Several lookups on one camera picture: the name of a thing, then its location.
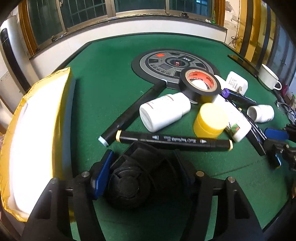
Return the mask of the black marker plain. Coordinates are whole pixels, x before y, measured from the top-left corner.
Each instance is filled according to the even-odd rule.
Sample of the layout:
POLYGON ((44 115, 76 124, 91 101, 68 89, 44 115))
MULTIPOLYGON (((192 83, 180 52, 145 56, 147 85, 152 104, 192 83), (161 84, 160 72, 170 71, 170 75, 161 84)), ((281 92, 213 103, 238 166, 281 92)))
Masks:
POLYGON ((252 146, 255 148, 259 156, 265 156, 266 152, 263 148, 262 141, 260 137, 257 135, 257 133, 251 129, 248 134, 246 135, 248 141, 252 144, 252 146))

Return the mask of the small white bottle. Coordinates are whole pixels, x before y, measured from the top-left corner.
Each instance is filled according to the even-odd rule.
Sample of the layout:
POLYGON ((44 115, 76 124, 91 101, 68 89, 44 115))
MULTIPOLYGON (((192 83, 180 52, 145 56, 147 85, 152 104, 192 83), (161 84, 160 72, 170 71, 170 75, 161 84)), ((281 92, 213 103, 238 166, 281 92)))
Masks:
POLYGON ((255 123, 266 123, 273 120, 274 110, 270 105, 255 105, 247 109, 247 115, 255 123))

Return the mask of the yellow round jar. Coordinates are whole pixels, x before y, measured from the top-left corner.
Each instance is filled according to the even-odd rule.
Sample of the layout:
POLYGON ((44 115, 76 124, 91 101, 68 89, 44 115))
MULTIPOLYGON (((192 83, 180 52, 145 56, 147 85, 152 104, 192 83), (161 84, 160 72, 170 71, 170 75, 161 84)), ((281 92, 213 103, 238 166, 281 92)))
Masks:
POLYGON ((227 125, 228 119, 222 109, 213 103, 205 103, 193 123, 193 131, 199 138, 217 138, 227 125))

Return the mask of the black marker purple cap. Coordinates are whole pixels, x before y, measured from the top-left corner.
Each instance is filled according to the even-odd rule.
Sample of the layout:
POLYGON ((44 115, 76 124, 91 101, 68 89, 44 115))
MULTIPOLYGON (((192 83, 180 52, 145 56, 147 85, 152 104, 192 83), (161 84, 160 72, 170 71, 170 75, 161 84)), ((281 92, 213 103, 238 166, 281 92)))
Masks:
POLYGON ((246 97, 242 94, 239 94, 238 92, 232 91, 227 88, 221 91, 221 95, 229 101, 239 103, 246 107, 259 105, 256 101, 250 99, 249 97, 246 97))

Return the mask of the black marker light blue cap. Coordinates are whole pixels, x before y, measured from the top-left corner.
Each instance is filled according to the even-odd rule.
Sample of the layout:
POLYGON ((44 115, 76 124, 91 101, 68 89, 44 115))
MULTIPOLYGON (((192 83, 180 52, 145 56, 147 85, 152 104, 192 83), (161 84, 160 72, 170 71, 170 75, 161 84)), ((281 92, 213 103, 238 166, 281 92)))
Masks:
POLYGON ((108 128, 102 133, 98 141, 105 147, 108 147, 115 141, 116 133, 119 130, 125 130, 139 116, 139 107, 157 98, 160 93, 167 87, 167 82, 161 80, 159 83, 152 86, 138 100, 136 100, 128 109, 126 109, 108 128))

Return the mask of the black marker beige caps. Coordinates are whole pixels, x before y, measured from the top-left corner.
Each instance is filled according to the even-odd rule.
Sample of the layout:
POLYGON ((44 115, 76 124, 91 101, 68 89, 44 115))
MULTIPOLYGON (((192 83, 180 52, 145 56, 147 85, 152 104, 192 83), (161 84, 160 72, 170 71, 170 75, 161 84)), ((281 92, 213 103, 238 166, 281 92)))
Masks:
POLYGON ((152 133, 139 133, 129 131, 117 131, 116 141, 124 144, 142 142, 158 149, 182 150, 195 152, 210 151, 231 151, 233 142, 227 140, 217 140, 213 138, 181 137, 173 135, 162 135, 152 133))

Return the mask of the white pill bottle red stripe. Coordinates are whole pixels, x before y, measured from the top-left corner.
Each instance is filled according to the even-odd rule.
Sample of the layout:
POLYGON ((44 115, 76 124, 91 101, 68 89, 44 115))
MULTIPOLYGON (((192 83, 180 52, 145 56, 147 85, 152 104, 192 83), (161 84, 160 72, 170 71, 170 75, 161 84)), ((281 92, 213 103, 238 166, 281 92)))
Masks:
POLYGON ((180 120, 190 110, 190 100, 179 92, 166 94, 142 104, 139 114, 146 129, 154 133, 180 120))

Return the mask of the black marker yellow cap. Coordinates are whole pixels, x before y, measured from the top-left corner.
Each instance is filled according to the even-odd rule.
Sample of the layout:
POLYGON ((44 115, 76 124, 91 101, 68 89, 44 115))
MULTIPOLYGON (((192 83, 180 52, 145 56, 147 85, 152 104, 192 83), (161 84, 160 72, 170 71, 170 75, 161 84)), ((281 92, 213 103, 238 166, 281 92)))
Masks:
POLYGON ((241 112, 247 118, 250 124, 254 127, 255 131, 260 135, 262 141, 264 142, 267 139, 267 137, 264 134, 264 132, 261 130, 261 128, 251 119, 250 116, 247 115, 246 111, 242 110, 241 112))

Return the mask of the white charger plug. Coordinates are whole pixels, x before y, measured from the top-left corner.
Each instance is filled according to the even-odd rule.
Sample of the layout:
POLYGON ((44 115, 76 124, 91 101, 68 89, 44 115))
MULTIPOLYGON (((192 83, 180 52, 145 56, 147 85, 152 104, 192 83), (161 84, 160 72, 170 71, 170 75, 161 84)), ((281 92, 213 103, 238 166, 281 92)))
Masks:
POLYGON ((234 71, 230 71, 226 82, 238 93, 244 95, 248 90, 248 81, 235 73, 234 71))

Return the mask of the eyeglasses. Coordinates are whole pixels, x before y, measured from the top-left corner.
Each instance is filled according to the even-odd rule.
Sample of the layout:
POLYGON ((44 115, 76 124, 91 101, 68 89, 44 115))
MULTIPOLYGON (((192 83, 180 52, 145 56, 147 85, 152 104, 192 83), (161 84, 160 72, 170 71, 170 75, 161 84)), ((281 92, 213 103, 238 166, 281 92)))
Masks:
POLYGON ((295 125, 295 111, 286 103, 280 102, 278 100, 275 101, 276 106, 278 107, 278 110, 287 116, 290 123, 295 125))

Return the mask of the white ceramic cup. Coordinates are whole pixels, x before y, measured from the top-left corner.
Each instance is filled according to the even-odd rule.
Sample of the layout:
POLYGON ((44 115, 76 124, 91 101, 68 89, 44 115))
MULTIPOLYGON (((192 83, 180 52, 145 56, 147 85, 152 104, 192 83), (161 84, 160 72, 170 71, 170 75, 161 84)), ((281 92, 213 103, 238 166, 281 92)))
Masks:
POLYGON ((282 89, 278 76, 265 64, 259 68, 258 79, 267 90, 280 91, 282 89))

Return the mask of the yellow rimmed white tray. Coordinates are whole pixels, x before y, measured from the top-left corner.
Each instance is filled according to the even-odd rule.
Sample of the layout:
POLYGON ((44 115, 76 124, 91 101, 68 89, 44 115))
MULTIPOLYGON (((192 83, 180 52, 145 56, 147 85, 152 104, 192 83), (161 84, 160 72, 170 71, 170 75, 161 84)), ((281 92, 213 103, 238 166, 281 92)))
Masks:
POLYGON ((76 80, 70 67, 36 82, 23 96, 1 148, 1 203, 26 222, 52 178, 72 178, 71 116, 76 80))

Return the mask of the black electrical tape roll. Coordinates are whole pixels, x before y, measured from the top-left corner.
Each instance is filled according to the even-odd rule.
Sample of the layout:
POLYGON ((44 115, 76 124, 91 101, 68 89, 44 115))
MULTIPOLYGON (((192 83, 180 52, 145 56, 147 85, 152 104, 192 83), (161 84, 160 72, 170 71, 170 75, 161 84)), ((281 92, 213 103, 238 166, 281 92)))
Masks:
POLYGON ((181 71, 179 89, 191 102, 199 104, 212 102, 221 93, 218 79, 197 67, 188 67, 181 71))

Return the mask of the beige tower fan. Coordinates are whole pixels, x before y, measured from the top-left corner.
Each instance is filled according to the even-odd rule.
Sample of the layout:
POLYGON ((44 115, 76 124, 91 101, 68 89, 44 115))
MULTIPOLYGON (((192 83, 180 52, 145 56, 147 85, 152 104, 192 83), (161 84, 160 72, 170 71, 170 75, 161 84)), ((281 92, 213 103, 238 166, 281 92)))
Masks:
POLYGON ((16 16, 10 16, 1 25, 1 53, 17 87, 26 94, 39 77, 25 52, 16 16))

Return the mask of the window with grille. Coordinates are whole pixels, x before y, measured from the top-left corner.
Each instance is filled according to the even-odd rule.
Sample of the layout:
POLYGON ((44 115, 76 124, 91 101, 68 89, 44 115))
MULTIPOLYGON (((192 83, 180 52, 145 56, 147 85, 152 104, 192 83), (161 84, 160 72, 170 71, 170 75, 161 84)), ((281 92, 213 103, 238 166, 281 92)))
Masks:
POLYGON ((67 34, 121 18, 169 18, 205 24, 226 40, 227 29, 215 20, 214 7, 224 1, 21 1, 18 19, 30 56, 67 34))

